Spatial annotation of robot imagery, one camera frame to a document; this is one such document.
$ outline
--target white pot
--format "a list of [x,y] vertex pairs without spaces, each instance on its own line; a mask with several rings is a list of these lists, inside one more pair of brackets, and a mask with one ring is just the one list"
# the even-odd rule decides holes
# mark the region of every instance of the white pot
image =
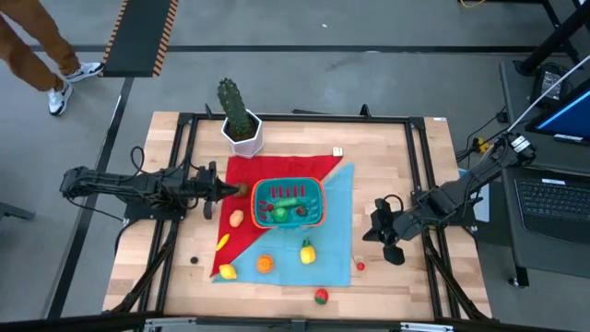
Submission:
[[234,142],[233,139],[231,139],[231,137],[225,133],[225,128],[229,123],[227,116],[223,122],[223,126],[221,127],[221,134],[223,134],[223,136],[229,140],[231,152],[233,152],[235,155],[250,159],[262,149],[262,146],[265,144],[265,142],[262,139],[262,120],[254,115],[254,113],[250,112],[250,110],[246,110],[246,112],[248,112],[248,114],[252,116],[252,118],[258,123],[258,128],[256,129],[256,134],[254,137],[240,142]]

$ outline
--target white sneaker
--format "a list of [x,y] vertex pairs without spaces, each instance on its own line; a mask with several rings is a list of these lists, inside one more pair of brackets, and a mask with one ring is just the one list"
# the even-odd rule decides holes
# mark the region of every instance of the white sneaker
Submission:
[[65,76],[65,80],[70,83],[78,82],[86,77],[98,75],[104,69],[103,63],[80,63],[80,68],[74,73]]
[[47,91],[47,95],[49,95],[49,114],[53,116],[62,115],[71,94],[72,86],[67,82],[64,82],[64,88],[61,91],[55,91],[55,89]]

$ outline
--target laptop keyboard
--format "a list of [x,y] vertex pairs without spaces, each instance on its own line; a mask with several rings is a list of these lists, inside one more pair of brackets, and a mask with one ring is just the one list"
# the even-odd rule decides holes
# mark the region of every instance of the laptop keyboard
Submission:
[[524,215],[590,222],[590,188],[540,179],[516,179],[516,187]]

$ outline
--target tan pants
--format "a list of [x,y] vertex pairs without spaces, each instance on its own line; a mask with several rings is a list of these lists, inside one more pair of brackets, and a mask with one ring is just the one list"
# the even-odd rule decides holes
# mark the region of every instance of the tan pants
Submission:
[[[79,67],[72,46],[60,36],[57,26],[39,0],[0,0],[0,12],[35,38],[58,65],[62,74]],[[12,73],[39,91],[61,90],[64,82],[31,51],[0,15],[0,57]]]

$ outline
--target yellow pepper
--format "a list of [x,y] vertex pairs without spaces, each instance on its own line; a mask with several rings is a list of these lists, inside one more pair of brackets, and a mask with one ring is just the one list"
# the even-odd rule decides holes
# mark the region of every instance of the yellow pepper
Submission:
[[315,249],[308,239],[303,240],[303,247],[301,248],[301,262],[303,264],[311,264],[315,261]]
[[236,273],[236,269],[229,264],[220,265],[219,266],[219,274],[224,279],[236,279],[238,277],[238,274]]

